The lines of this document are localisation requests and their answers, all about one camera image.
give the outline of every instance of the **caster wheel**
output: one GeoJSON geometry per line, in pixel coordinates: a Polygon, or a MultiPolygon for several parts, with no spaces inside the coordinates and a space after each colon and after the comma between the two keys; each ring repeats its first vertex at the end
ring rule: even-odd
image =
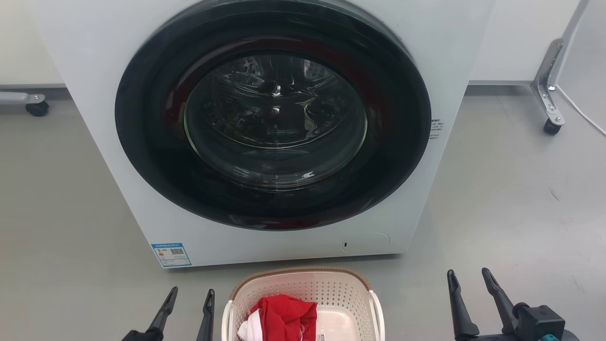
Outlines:
{"type": "Polygon", "coordinates": [[[48,103],[42,101],[40,103],[26,104],[25,109],[32,116],[42,117],[48,112],[48,103]]]}
{"type": "Polygon", "coordinates": [[[550,120],[547,120],[547,122],[545,122],[545,126],[543,127],[543,131],[549,135],[556,135],[560,131],[561,127],[562,126],[555,125],[551,123],[550,120]]]}

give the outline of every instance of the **white laundry basket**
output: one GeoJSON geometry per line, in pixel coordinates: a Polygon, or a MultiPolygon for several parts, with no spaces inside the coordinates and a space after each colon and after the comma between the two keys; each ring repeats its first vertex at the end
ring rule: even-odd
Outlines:
{"type": "Polygon", "coordinates": [[[225,306],[221,340],[241,341],[236,333],[250,309],[259,299],[280,294],[318,303],[316,335],[325,341],[385,341],[381,304],[366,279],[329,267],[279,269],[242,281],[225,306]]]}

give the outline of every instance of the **basket handle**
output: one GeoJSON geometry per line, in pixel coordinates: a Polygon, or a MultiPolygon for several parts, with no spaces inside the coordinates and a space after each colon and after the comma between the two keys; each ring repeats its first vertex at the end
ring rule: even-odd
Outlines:
{"type": "Polygon", "coordinates": [[[381,303],[379,302],[379,297],[375,294],[374,291],[368,290],[370,294],[371,302],[373,304],[373,317],[376,318],[375,325],[379,329],[379,338],[378,341],[385,341],[385,320],[383,319],[383,309],[381,309],[381,303]]]}
{"type": "Polygon", "coordinates": [[[232,303],[232,300],[227,301],[225,309],[223,310],[223,318],[221,319],[221,341],[230,341],[227,337],[229,336],[229,320],[232,303]]]}

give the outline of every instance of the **red garment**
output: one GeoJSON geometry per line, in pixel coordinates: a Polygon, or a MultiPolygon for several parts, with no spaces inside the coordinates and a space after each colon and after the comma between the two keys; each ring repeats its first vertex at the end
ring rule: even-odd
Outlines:
{"type": "Polygon", "coordinates": [[[316,305],[316,302],[278,295],[263,297],[250,313],[261,309],[263,341],[316,341],[316,305]]]}

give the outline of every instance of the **washing machine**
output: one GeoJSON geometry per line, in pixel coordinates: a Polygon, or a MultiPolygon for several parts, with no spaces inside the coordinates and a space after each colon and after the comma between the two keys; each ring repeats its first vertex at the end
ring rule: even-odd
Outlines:
{"type": "Polygon", "coordinates": [[[492,5],[31,1],[165,268],[405,252],[492,5]]]}

